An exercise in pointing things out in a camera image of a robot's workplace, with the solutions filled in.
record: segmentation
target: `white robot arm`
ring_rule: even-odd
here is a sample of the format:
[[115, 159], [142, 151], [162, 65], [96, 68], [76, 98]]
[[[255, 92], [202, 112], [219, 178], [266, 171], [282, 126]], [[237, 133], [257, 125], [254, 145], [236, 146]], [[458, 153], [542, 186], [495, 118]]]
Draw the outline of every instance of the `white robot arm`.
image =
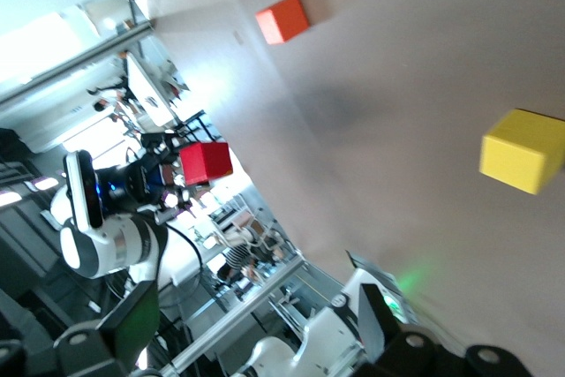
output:
[[[338, 371], [340, 359], [360, 346], [358, 333], [359, 288], [363, 283], [377, 284], [383, 294], [388, 290], [371, 274], [358, 269], [330, 305], [311, 318], [304, 329], [304, 340], [294, 353], [288, 344], [276, 337], [260, 340], [251, 357], [233, 377], [325, 377], [329, 370]], [[384, 350], [384, 335], [376, 328]], [[344, 373], [350, 369], [345, 365]]]
[[154, 280], [167, 231], [144, 215], [104, 218], [101, 189], [87, 152], [68, 154], [65, 170], [69, 186], [53, 198], [51, 214], [63, 226], [60, 240], [66, 263], [87, 278], [129, 267], [134, 282]]

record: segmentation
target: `white robot part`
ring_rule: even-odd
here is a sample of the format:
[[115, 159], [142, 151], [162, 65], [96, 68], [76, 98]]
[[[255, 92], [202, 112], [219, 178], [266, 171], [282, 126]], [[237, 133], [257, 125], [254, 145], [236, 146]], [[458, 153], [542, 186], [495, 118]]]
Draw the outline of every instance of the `white robot part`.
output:
[[67, 181], [71, 189], [74, 225], [81, 233], [104, 242], [98, 231], [103, 224], [98, 181], [87, 151], [71, 152], [64, 158]]
[[98, 236], [91, 238], [78, 231], [72, 220], [61, 229], [64, 260], [78, 274], [97, 278], [131, 267], [134, 281], [155, 279], [159, 244], [145, 221], [131, 215], [112, 215], [104, 221]]
[[[377, 278], [358, 268], [341, 293], [332, 299], [330, 305], [307, 322], [304, 340], [296, 355], [289, 354], [292, 349], [285, 342], [274, 337], [267, 337], [255, 345], [249, 360], [233, 377], [348, 375], [347, 369], [339, 373], [339, 365], [343, 358], [347, 358], [352, 347], [360, 343], [357, 320], [361, 284], [376, 284], [383, 297], [393, 297], [393, 294]], [[375, 328], [374, 331], [380, 335], [384, 351], [382, 330]]]

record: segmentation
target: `person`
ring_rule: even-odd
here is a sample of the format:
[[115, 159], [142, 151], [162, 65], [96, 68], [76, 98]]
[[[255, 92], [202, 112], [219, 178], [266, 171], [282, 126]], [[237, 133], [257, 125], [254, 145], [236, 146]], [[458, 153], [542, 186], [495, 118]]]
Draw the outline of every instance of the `person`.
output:
[[[127, 71], [127, 50], [118, 54], [119, 58], [124, 61], [124, 68]], [[178, 74], [177, 67], [170, 61], [166, 60], [161, 65], [153, 64], [146, 59], [135, 57], [138, 63], [143, 67], [144, 71], [148, 74], [149, 78], [154, 82], [159, 82], [163, 92], [167, 95], [167, 100], [173, 104], [174, 100], [180, 100], [180, 94], [183, 91], [190, 91], [190, 88], [184, 83], [181, 83], [175, 77]]]
[[237, 276], [243, 268], [249, 266], [249, 277], [254, 279], [255, 259], [247, 245], [238, 245], [231, 247], [226, 253], [226, 263], [216, 273], [219, 280], [231, 283], [232, 278]]
[[129, 103], [126, 99], [125, 99], [125, 95], [122, 94], [121, 92], [116, 92], [116, 98], [115, 99], [106, 99], [106, 98], [101, 98], [99, 100], [97, 100], [96, 102], [93, 103], [93, 108], [94, 110], [96, 110], [96, 112], [102, 112], [103, 110], [105, 110], [106, 108], [113, 106], [114, 109], [118, 112], [123, 111], [124, 107], [122, 105], [127, 105], [134, 114], [139, 113], [138, 109], [136, 108], [135, 105]]
[[113, 86], [96, 87], [94, 90], [87, 90], [87, 92], [91, 96], [96, 96], [100, 92], [105, 92], [107, 90], [116, 90], [118, 92], [117, 95], [118, 99], [121, 102], [127, 105], [130, 105], [131, 102], [135, 102], [139, 106], [138, 99], [135, 97], [135, 94], [133, 94], [133, 91], [130, 89], [127, 76], [123, 75], [122, 77], [120, 77], [120, 82]]

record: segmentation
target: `ceiling light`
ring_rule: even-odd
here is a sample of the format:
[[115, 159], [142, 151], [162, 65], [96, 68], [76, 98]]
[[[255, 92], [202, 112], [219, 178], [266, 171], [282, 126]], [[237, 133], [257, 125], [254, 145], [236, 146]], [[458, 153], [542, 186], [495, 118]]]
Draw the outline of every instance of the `ceiling light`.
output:
[[213, 259], [207, 262], [207, 267], [210, 268], [214, 274], [217, 274], [223, 264], [226, 263], [226, 257], [223, 256], [223, 253], [216, 255]]
[[204, 247], [206, 247], [207, 249], [212, 249], [214, 246], [217, 245], [215, 238], [214, 237], [209, 237], [206, 240], [204, 240], [204, 243], [202, 244]]
[[102, 23], [109, 30], [115, 30], [116, 29], [116, 21], [114, 21], [114, 19], [112, 19], [112, 18], [105, 18], [102, 21]]
[[143, 351], [141, 351], [140, 355], [139, 355], [139, 359], [138, 359], [138, 368], [140, 370], [147, 370], [148, 367], [148, 359], [147, 359], [147, 348], [145, 348]]
[[0, 207], [5, 207], [11, 203], [21, 200], [21, 196], [15, 192], [0, 190]]
[[178, 205], [178, 196], [173, 193], [167, 193], [165, 200], [163, 201], [166, 207], [175, 207]]
[[59, 182], [53, 177], [39, 177], [30, 182], [26, 182], [26, 186], [34, 192], [38, 190], [48, 190], [58, 184]]

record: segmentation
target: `cube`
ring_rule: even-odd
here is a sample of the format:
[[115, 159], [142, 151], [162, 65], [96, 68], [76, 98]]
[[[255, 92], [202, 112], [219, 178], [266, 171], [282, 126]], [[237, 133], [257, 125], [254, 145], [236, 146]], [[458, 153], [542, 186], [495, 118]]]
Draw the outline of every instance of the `cube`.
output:
[[227, 143], [194, 143], [180, 151], [187, 185], [207, 183], [233, 172]]
[[565, 163], [565, 122], [514, 109], [483, 137], [480, 172], [538, 194]]
[[310, 27], [300, 0], [282, 0], [255, 18], [268, 44], [281, 44]]

